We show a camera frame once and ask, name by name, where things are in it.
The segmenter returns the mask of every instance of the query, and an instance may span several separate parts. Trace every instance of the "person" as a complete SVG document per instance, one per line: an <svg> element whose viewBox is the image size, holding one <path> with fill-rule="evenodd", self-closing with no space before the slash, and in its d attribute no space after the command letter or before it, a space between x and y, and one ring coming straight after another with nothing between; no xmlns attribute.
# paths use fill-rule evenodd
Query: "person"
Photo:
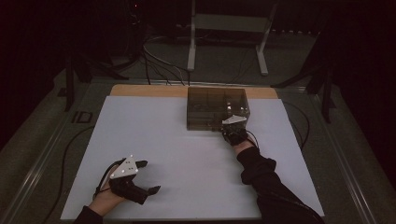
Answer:
<svg viewBox="0 0 396 224"><path fill-rule="evenodd" d="M251 139L233 145L236 158L244 167L241 174L242 182L251 185L257 192L257 205L262 214L262 222L266 224L283 223L324 223L321 217L285 185L275 172L276 161L264 158ZM108 180L102 189L108 189ZM99 193L89 206L84 206L75 224L103 223L103 216L110 212L125 199L111 190Z"/></svg>

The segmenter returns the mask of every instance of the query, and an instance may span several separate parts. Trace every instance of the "transparent box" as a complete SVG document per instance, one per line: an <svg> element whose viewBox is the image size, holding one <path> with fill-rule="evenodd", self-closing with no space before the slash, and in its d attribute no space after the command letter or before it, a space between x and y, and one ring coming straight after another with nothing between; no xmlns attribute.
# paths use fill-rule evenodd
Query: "transparent box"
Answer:
<svg viewBox="0 0 396 224"><path fill-rule="evenodd" d="M232 115L247 118L250 110L244 89L189 87L187 102L187 129L219 132L223 120Z"/></svg>

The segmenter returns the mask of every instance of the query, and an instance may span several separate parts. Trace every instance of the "white tabletop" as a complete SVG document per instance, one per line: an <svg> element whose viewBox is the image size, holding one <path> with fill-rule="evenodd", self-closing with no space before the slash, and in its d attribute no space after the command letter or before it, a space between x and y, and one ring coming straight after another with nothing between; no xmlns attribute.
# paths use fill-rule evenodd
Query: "white tabletop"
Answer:
<svg viewBox="0 0 396 224"><path fill-rule="evenodd" d="M285 108L277 99L249 99L247 129L261 153L277 161L282 182L321 216L323 211ZM242 184L242 165L220 133L187 131L185 97L108 96L78 169L61 219L75 219L106 168L133 154L146 160L134 182L161 185L144 205L126 202L106 218L124 220L258 219L256 194Z"/></svg>

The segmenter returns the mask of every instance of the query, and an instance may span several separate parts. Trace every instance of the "dark gray floor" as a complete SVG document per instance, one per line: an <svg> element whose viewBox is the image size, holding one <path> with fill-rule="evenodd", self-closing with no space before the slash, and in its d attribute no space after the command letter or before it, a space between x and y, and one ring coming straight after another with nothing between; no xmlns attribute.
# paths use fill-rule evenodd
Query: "dark gray floor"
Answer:
<svg viewBox="0 0 396 224"><path fill-rule="evenodd" d="M191 73L191 83L258 86L276 84L299 72L314 41L313 37L305 35L270 35L264 51L270 71L268 77L260 75L252 48L199 46L195 71ZM169 63L187 66L188 43L185 40L170 43L164 39L157 39L148 42L147 49ZM167 68L178 74L175 68ZM163 80L152 70L149 71L152 80ZM128 83L147 82L145 67L140 62L121 73L131 78ZM174 80L174 85L180 84L174 75L168 73L167 76ZM103 101L109 95L112 86L118 83L99 74L92 84L79 85L75 107L70 113L64 113L65 99L56 96L58 90L64 86L64 74L57 76L55 81L54 91L24 122L0 154L0 172L3 177L0 186L0 215L4 216L10 214L8 206L15 207L15 203L12 202L18 195L18 189L20 186L26 186L23 185L23 180L29 175L29 170L34 167L40 153L47 148L53 148L48 164L43 167L43 173L38 175L40 178L32 185L35 188L30 188L32 191L21 197L25 201L21 201L22 204L17 206L18 211L11 211L15 218L12 222L6 223L41 223L44 220L58 193L62 159L67 144L77 133L94 125ZM375 160L340 92L336 87L333 88L332 100L336 108L331 110L332 124L329 125L318 114L319 97L307 95L302 91L306 83L307 79L301 80L292 87L277 92L279 98L288 103L285 104L285 108L295 125L299 142L300 135L304 138L308 131L308 123L294 105L308 117L310 133L303 148L303 155L326 215L325 222L394 223L396 194ZM71 123L75 111L92 112L92 122ZM82 133L67 151L62 197L47 223L64 223L59 217L91 134L92 129Z"/></svg>

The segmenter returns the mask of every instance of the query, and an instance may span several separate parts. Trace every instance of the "black sleeve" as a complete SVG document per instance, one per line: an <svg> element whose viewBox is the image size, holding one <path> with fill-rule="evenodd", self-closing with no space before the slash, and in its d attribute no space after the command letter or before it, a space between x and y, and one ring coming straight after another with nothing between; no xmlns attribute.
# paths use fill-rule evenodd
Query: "black sleeve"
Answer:
<svg viewBox="0 0 396 224"><path fill-rule="evenodd" d="M245 149L237 159L244 166L242 182L252 185L258 194L257 205L263 223L324 223L314 210L282 184L275 173L276 161L264 158L256 147Z"/></svg>
<svg viewBox="0 0 396 224"><path fill-rule="evenodd" d="M97 213L93 212L88 206L82 208L73 224L103 224L103 218Z"/></svg>

